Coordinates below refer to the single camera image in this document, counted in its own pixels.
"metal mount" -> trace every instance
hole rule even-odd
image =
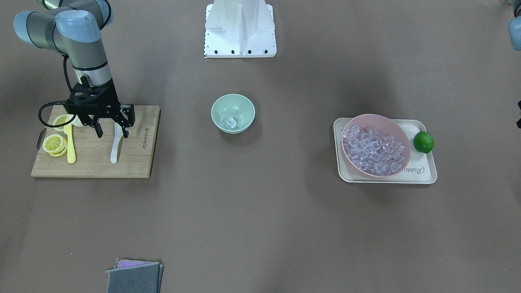
[[[206,6],[208,58],[263,58],[277,54],[273,7],[264,0],[215,0]]]

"gray cloth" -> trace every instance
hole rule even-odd
[[[159,293],[163,265],[159,262],[142,262],[136,266],[116,267],[108,270],[107,293]]]

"white spoon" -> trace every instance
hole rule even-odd
[[[118,149],[121,137],[123,137],[123,130],[119,124],[114,123],[114,144],[112,145],[112,151],[110,153],[110,162],[113,164],[118,161]]]

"white tray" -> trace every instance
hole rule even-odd
[[[434,165],[432,152],[423,154],[416,150],[411,151],[411,159],[404,171],[389,178],[378,180],[365,178],[359,175],[355,166],[346,164],[342,158],[342,129],[352,118],[338,118],[333,124],[334,144],[337,151],[338,174],[340,178],[351,183],[399,183],[399,184],[432,184],[438,179],[438,172]],[[391,119],[398,124],[413,147],[414,136],[420,131],[426,131],[425,125],[417,120]]]

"bowl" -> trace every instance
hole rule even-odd
[[[212,106],[212,120],[226,133],[237,134],[247,130],[253,118],[255,118],[255,107],[243,95],[224,95]]]
[[[354,167],[354,169],[363,177],[365,178],[371,178],[371,179],[381,179],[381,178],[388,178],[391,176],[394,176],[396,174],[399,174],[407,164],[409,163],[409,160],[411,158],[411,144],[409,143],[409,138],[403,131],[403,129],[398,126],[395,122],[392,120],[383,117],[381,115],[376,114],[363,114],[356,116],[355,118],[351,119],[345,127],[342,129],[342,133],[345,132],[346,129],[351,128],[351,126],[358,124],[361,128],[364,128],[365,131],[368,131],[370,127],[376,126],[378,130],[385,134],[386,136],[394,136],[397,140],[401,141],[402,144],[405,146],[405,150],[402,152],[402,156],[404,156],[405,161],[402,163],[402,168],[396,171],[395,173],[389,175],[389,176],[377,176],[370,174],[368,172],[365,172],[364,170],[359,169],[357,166],[351,162],[351,160],[348,158],[345,148],[344,148],[344,141],[347,143],[347,139],[342,136],[342,158],[344,161],[348,164]]]

